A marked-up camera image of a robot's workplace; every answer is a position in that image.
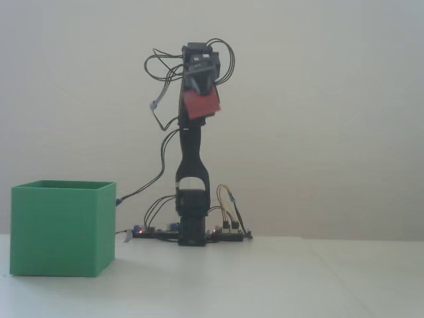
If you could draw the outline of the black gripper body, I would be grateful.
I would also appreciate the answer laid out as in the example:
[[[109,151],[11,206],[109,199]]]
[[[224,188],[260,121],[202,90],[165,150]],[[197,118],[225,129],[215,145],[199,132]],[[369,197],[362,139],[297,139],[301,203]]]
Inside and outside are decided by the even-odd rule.
[[[219,53],[206,42],[188,42],[182,46],[182,60],[185,74],[211,72],[214,80],[217,80],[220,75]]]

